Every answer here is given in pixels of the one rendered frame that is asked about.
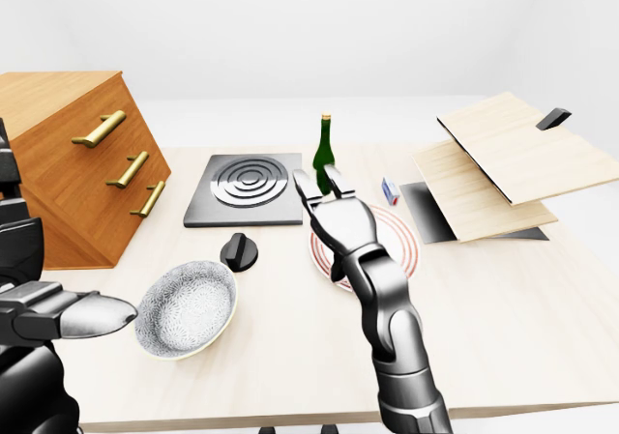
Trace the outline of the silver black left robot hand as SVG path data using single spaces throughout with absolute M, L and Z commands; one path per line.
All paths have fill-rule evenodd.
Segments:
M 54 339 L 91 338 L 124 328 L 137 316 L 130 303 L 41 280 L 43 223 L 30 216 L 20 184 L 0 119 L 0 345 L 38 347 Z

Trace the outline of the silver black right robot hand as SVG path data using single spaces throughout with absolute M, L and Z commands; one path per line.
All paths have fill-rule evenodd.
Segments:
M 309 214 L 313 232 L 334 253 L 332 281 L 344 275 L 354 287 L 363 281 L 362 258 L 380 255 L 376 221 L 368 205 L 332 165 L 324 171 L 335 198 L 326 201 L 317 183 L 301 169 L 293 171 L 295 188 Z

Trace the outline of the white plate with red rings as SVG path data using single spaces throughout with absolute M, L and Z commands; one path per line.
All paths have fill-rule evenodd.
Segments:
M 376 221 L 378 242 L 399 263 L 406 277 L 411 279 L 419 265 L 419 243 L 406 222 L 398 215 L 376 205 L 369 206 Z M 309 253 L 318 271 L 331 279 L 334 254 L 313 231 L 309 233 Z

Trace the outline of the patterned grey bowl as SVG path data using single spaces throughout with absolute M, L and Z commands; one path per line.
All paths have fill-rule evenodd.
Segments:
M 136 341 L 160 360 L 189 358 L 226 330 L 237 303 L 237 280 L 224 264 L 191 261 L 176 266 L 143 296 L 134 321 Z

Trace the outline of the flat dark stove plate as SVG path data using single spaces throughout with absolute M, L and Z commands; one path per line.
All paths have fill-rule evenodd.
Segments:
M 184 226 L 299 225 L 303 207 L 292 171 L 299 153 L 215 154 L 184 216 Z

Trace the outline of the small blue white box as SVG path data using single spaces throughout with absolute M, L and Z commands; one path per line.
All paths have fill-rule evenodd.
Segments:
M 397 185 L 388 177 L 384 177 L 382 179 L 381 187 L 389 205 L 396 206 L 400 199 L 400 193 Z

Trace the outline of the green glass bottle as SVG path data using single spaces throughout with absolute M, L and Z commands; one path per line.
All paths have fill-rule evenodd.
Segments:
M 323 113 L 321 116 L 320 141 L 312 161 L 312 167 L 316 172 L 316 183 L 323 195 L 331 192 L 324 166 L 335 164 L 335 156 L 331 148 L 330 130 L 331 114 Z

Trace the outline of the wooden cabinet drawer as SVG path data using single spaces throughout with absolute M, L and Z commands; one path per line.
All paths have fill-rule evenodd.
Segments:
M 128 220 L 167 179 L 169 167 L 132 104 L 82 107 L 52 134 L 37 182 L 43 195 L 88 230 Z
M 1 74 L 0 118 L 27 181 L 58 185 L 91 164 L 114 178 L 144 149 L 144 120 L 120 71 Z
M 142 151 L 149 158 L 126 188 L 107 186 L 106 180 L 119 178 L 130 166 L 127 156 Z M 145 142 L 93 150 L 95 156 L 83 173 L 79 194 L 72 200 L 76 226 L 82 229 L 109 266 L 115 265 L 131 240 L 142 217 L 130 214 L 139 210 L 150 195 L 147 189 L 164 181 L 170 169 L 158 145 Z

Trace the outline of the round black stove knob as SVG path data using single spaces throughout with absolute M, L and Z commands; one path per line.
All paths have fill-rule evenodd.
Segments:
M 258 258 L 256 243 L 244 233 L 235 233 L 221 248 L 220 260 L 233 273 L 251 268 Z

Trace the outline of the pale wooden two-tier rack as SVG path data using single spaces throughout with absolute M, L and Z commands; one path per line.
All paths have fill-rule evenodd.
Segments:
M 544 200 L 619 180 L 619 161 L 506 92 L 438 117 L 447 140 L 414 152 L 461 243 L 556 221 Z

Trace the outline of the wooden cabinet with drawers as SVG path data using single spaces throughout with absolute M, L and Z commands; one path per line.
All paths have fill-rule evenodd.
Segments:
M 0 74 L 0 119 L 45 268 L 114 267 L 170 174 L 121 73 Z

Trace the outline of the small black block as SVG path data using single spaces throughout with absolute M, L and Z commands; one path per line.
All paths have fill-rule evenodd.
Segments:
M 555 107 L 551 110 L 537 125 L 538 130 L 550 130 L 560 126 L 565 120 L 567 120 L 572 113 L 560 107 Z

